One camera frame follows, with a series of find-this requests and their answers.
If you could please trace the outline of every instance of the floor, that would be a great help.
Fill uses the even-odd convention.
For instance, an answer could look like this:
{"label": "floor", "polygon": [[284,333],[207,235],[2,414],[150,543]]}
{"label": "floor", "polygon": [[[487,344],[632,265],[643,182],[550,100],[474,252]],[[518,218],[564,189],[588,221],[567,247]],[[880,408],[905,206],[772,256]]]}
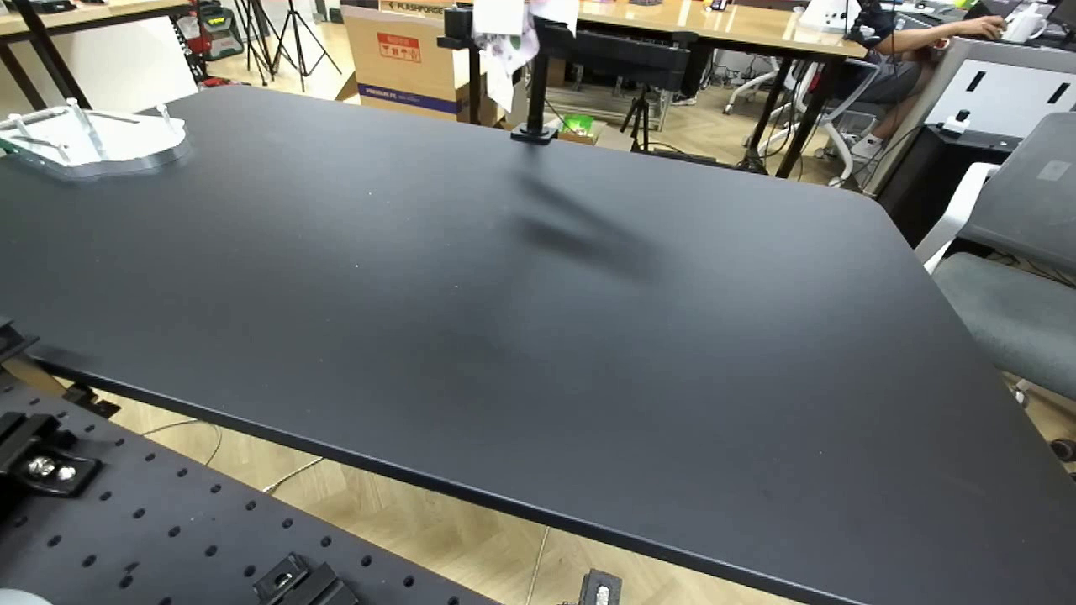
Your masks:
{"label": "floor", "polygon": [[[349,51],[338,26],[324,26],[333,56],[349,66]],[[243,56],[219,59],[219,76],[251,80],[255,75]],[[335,96],[342,75],[318,66],[310,76],[311,96]],[[272,80],[272,92],[299,92],[297,75]],[[550,94],[559,105],[580,105],[575,92]],[[760,100],[744,105],[744,113],[718,113],[731,92],[709,87],[690,107],[671,107],[661,120],[660,148],[714,156],[723,162],[741,157],[741,143],[750,128],[750,111]],[[621,105],[621,96],[590,94],[590,105]],[[830,171],[818,156],[807,156],[802,179],[824,182]],[[223,431],[203,421],[189,421],[169,411],[156,411],[133,400],[119,400],[121,427],[148,435],[150,441],[189,455],[223,475],[233,475],[260,489],[269,489],[330,523],[338,523],[367,542],[376,542],[402,557],[414,557],[494,603],[524,605],[564,605],[578,598],[580,573],[588,568],[611,570],[625,582],[625,603],[632,605],[760,605],[779,603],[772,594],[707,577],[675,563],[661,563],[643,554],[629,554],[607,543],[595,543],[564,532],[550,532],[530,522],[518,522],[487,507],[474,507],[453,497],[439,497],[421,486],[407,486],[376,475],[338,466],[299,449],[284,449],[235,431]],[[1074,417],[1034,400],[1029,417],[1044,437],[1076,435]]]}

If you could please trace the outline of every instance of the perforated metal plate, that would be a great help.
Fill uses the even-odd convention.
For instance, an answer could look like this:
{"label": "perforated metal plate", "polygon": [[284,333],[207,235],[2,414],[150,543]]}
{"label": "perforated metal plate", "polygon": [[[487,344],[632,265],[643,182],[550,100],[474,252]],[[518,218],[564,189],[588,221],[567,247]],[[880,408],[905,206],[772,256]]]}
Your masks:
{"label": "perforated metal plate", "polygon": [[255,603],[255,582],[297,551],[374,605],[487,603],[0,372],[0,414],[9,411],[58,414],[77,435],[72,455],[105,466],[77,497],[0,486],[0,588],[48,603]]}

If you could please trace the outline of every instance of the desk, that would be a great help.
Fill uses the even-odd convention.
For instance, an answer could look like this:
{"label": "desk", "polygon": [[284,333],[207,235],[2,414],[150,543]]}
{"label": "desk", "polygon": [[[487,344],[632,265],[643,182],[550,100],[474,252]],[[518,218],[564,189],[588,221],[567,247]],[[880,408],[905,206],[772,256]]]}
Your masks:
{"label": "desk", "polygon": [[[150,20],[150,17],[169,17],[189,9],[189,0],[108,0],[100,4],[79,4],[77,9],[68,12],[39,12],[48,32],[72,32],[72,31],[95,31],[95,26],[112,26],[112,24],[126,24],[126,20]],[[42,107],[39,92],[21,66],[21,59],[9,54],[9,44],[29,40],[29,26],[24,24],[21,12],[0,12],[0,59],[9,69],[9,76],[21,83],[26,100],[35,107]]]}
{"label": "desk", "polygon": [[[732,46],[750,54],[777,54],[784,56],[777,80],[785,80],[792,59],[848,59],[863,56],[866,51],[854,40],[844,40],[840,32],[802,26],[799,9],[762,9],[762,5],[737,5],[709,9],[709,4],[698,0],[661,0],[655,5],[636,5],[632,0],[580,0],[578,4],[578,24],[595,26],[615,26],[615,31],[644,31],[644,32],[691,32],[714,46]],[[543,107],[543,56],[536,59],[536,87],[530,87],[530,107]],[[769,96],[762,105],[762,113],[745,140],[744,169],[762,169],[756,157],[756,148],[762,140],[769,111],[779,96],[779,87],[769,87]],[[815,119],[824,105],[824,94],[815,94],[777,175],[785,179],[792,162],[799,157],[799,148],[815,128]],[[541,111],[530,111],[530,134],[541,130]]]}
{"label": "desk", "polygon": [[1076,594],[1074,482],[874,201],[243,87],[175,113],[156,182],[0,162],[0,309],[52,371],[792,598]]}

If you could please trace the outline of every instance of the person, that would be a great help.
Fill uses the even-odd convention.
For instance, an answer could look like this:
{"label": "person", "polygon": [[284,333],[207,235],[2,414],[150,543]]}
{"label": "person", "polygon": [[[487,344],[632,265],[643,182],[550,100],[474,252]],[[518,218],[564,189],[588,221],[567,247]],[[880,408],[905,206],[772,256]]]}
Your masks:
{"label": "person", "polygon": [[972,17],[933,26],[898,31],[893,9],[880,0],[857,0],[859,12],[849,24],[849,40],[866,46],[876,59],[876,80],[859,94],[863,105],[884,105],[889,111],[872,134],[849,143],[849,157],[866,165],[880,156],[890,134],[900,128],[905,113],[918,96],[923,63],[939,59],[951,38],[1000,40],[1005,32],[1002,17]]}

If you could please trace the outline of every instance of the black tabletop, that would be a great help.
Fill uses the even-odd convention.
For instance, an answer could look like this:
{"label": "black tabletop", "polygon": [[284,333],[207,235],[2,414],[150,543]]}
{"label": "black tabletop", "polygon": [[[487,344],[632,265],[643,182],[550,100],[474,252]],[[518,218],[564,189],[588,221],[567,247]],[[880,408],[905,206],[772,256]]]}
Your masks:
{"label": "black tabletop", "polygon": [[52,366],[799,598],[1074,603],[1076,489],[857,194],[260,92],[0,165]]}

